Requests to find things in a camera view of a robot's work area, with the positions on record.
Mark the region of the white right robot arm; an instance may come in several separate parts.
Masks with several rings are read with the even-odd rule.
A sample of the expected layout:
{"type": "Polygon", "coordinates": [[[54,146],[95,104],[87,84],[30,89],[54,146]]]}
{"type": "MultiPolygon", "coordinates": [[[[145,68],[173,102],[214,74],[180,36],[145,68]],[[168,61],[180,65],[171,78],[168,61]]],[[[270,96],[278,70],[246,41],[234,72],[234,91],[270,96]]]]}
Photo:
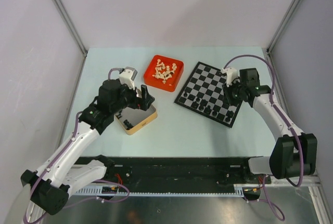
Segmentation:
{"type": "Polygon", "coordinates": [[[221,70],[226,76],[223,84],[225,101],[230,106],[246,102],[264,120],[274,139],[270,156],[252,157],[249,165],[241,168],[240,177],[246,183],[254,182],[259,174],[277,179],[302,178],[315,173],[317,139],[306,134],[286,114],[273,95],[272,88],[260,83],[255,68],[228,67],[221,70]]]}

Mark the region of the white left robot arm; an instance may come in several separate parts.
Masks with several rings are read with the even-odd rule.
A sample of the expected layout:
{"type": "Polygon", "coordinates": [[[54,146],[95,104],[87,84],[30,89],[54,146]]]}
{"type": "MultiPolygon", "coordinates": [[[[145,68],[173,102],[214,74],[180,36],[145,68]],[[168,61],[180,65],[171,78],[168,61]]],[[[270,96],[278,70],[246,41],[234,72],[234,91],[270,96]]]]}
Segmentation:
{"type": "Polygon", "coordinates": [[[125,108],[147,111],[154,100],[146,85],[137,89],[119,79],[105,80],[89,106],[76,114],[71,136],[36,171],[27,169],[21,175],[22,185],[31,186],[30,200],[54,215],[64,208],[73,193],[87,184],[100,179],[110,182],[115,170],[99,160],[93,160],[72,175],[69,171],[117,113],[125,108]]]}

